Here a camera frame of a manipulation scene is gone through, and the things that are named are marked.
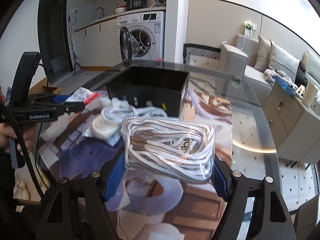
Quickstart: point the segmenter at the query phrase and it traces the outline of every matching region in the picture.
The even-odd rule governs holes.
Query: drawer
[[[270,99],[268,99],[263,109],[263,113],[267,119],[273,141],[277,148],[287,136],[287,131],[285,130],[284,125]]]
[[[270,100],[278,112],[282,123],[289,133],[302,114],[302,109],[292,96],[287,94],[276,82]]]

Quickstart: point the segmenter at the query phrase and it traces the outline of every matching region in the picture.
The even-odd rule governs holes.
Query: silver screw
[[[239,172],[239,171],[233,171],[232,174],[233,174],[233,176],[238,177],[238,178],[241,176],[241,172]]]
[[[100,176],[100,172],[99,171],[94,171],[93,173],[91,173],[91,177],[93,178],[97,178]]]
[[[61,179],[59,179],[59,182],[61,184],[66,183],[67,182],[67,178],[66,177],[62,177]]]
[[[273,178],[271,178],[271,177],[266,177],[266,181],[269,182],[269,183],[272,183],[272,182],[273,182]]]

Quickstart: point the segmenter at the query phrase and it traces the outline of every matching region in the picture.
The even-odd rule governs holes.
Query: black rice cooker
[[[124,0],[127,5],[127,11],[147,8],[148,0]]]

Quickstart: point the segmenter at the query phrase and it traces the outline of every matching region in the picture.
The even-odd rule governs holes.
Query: throw blanket
[[[287,81],[289,84],[292,84],[291,78],[288,77],[288,75],[285,72],[281,71],[281,70],[276,72],[276,70],[274,70],[274,69],[267,68],[265,70],[265,72],[263,73],[263,79],[265,81],[267,81],[272,86],[275,84],[275,79],[274,79],[275,76],[279,76],[283,80]]]

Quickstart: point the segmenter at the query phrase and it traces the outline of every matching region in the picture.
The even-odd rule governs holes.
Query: faucet
[[[98,11],[98,9],[101,9],[102,10],[102,18],[104,17],[104,10],[103,10],[103,8],[102,7],[98,7],[97,9],[96,9],[96,12]]]

